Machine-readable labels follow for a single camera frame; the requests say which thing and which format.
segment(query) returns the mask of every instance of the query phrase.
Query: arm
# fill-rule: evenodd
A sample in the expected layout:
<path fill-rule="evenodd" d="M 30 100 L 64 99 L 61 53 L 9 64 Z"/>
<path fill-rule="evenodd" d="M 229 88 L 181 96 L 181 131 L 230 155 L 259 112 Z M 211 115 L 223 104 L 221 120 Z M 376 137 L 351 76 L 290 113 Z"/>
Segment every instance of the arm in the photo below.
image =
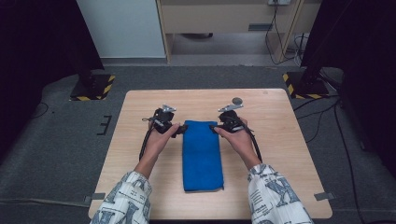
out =
<path fill-rule="evenodd" d="M 263 164 L 245 130 L 237 133 L 215 128 L 239 154 L 249 170 L 248 200 L 252 223 L 313 223 L 286 178 Z"/>
<path fill-rule="evenodd" d="M 142 159 L 106 196 L 91 224 L 149 223 L 149 195 L 152 191 L 149 176 L 158 156 L 178 126 L 179 124 L 173 125 L 164 134 L 155 129 L 151 132 Z"/>

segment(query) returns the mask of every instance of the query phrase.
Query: blue cloth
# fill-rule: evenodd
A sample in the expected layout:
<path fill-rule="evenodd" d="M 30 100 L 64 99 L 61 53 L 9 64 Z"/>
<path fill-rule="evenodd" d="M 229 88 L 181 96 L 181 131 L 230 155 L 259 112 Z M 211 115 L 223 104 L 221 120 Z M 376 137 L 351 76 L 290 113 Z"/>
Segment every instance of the blue cloth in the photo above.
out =
<path fill-rule="evenodd" d="M 215 121 L 186 120 L 183 134 L 183 187 L 185 191 L 224 188 L 219 136 L 209 129 Z"/>

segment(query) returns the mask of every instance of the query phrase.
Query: gray carpet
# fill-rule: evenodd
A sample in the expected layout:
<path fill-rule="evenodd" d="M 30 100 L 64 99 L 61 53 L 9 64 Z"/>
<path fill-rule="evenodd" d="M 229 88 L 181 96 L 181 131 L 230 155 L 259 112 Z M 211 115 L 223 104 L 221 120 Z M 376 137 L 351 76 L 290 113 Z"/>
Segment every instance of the gray carpet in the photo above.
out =
<path fill-rule="evenodd" d="M 116 76 L 103 101 L 71 102 L 69 94 L 78 77 L 71 76 L 52 83 L 43 91 L 42 102 L 21 133 L 11 153 L 0 166 L 0 198 L 36 198 L 82 203 L 94 193 L 106 151 L 117 124 L 125 93 L 129 90 L 161 89 L 286 89 L 282 74 L 295 67 L 210 66 L 107 67 Z M 296 111 L 296 117 L 323 110 L 337 100 L 317 100 Z M 290 99 L 293 107 L 307 100 Z M 356 178 L 357 195 L 366 222 L 396 219 L 396 180 L 372 152 L 360 149 L 360 142 L 345 111 L 337 107 L 346 137 Z M 100 124 L 112 116 L 106 135 Z M 299 119 L 306 140 L 318 127 L 319 114 Z M 347 155 L 338 131 L 333 110 L 325 112 L 318 136 L 308 143 L 326 191 L 333 216 L 316 223 L 361 223 L 354 203 Z M 42 205 L 0 204 L 0 223 L 89 223 L 88 208 Z M 175 221 L 152 221 L 175 223 Z M 196 223 L 182 221 L 179 223 Z M 250 223 L 246 221 L 212 221 L 211 223 Z"/>

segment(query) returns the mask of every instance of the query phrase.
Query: yellow and black tape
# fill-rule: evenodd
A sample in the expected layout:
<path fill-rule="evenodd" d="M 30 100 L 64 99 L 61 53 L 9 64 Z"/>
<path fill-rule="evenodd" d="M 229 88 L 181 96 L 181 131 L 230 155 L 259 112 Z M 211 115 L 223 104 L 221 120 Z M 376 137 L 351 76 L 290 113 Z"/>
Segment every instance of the yellow and black tape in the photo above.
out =
<path fill-rule="evenodd" d="M 290 97 L 292 99 L 318 99 L 329 97 L 329 94 L 298 94 L 295 92 L 295 89 L 290 81 L 290 77 L 288 74 L 283 74 L 283 80 L 286 83 Z"/>
<path fill-rule="evenodd" d="M 104 100 L 106 99 L 108 93 L 110 92 L 111 86 L 113 85 L 114 78 L 116 76 L 95 76 L 96 79 L 100 78 L 102 80 L 98 80 L 100 84 L 101 92 L 100 94 L 91 95 L 86 91 L 83 91 L 81 94 L 73 94 L 70 96 L 71 101 L 90 101 L 90 100 Z"/>

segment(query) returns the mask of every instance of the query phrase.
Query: small round object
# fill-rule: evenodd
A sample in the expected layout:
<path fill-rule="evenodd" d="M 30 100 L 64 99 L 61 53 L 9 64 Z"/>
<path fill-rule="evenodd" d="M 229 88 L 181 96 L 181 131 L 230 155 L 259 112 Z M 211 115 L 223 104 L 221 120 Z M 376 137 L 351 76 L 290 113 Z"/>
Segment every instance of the small round object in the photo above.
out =
<path fill-rule="evenodd" d="M 243 103 L 242 99 L 239 97 L 234 97 L 233 98 L 233 104 L 235 105 L 241 105 Z"/>

